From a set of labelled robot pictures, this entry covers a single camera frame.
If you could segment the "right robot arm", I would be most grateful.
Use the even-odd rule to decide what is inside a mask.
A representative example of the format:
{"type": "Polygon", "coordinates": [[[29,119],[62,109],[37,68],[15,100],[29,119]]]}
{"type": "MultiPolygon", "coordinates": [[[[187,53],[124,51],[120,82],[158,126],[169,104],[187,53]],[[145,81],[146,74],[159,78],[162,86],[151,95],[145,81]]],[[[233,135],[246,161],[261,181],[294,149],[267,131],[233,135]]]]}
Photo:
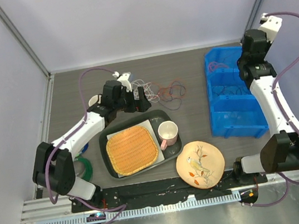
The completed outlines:
{"type": "Polygon", "coordinates": [[[299,121],[275,84],[277,73],[272,64],[265,60],[273,43],[270,33],[250,29],[241,39],[239,75],[263,111],[270,139],[258,154],[236,159],[233,178],[239,185],[248,184],[258,173],[299,171],[299,121]]]}

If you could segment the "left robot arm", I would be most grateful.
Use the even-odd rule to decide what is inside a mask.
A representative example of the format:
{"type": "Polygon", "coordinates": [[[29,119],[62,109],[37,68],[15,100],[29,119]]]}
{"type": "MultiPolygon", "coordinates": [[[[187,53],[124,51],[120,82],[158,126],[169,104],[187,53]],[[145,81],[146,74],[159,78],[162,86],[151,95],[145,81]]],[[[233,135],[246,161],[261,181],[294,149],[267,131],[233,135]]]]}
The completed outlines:
{"type": "Polygon", "coordinates": [[[75,175],[75,155],[117,116],[117,112],[145,112],[151,108],[142,87],[134,97],[131,83],[123,74],[117,80],[107,81],[96,103],[85,109],[84,117],[70,131],[52,143],[42,142],[36,149],[33,178],[35,184],[52,193],[73,196],[83,200],[91,210],[102,205],[99,186],[75,175]]]}

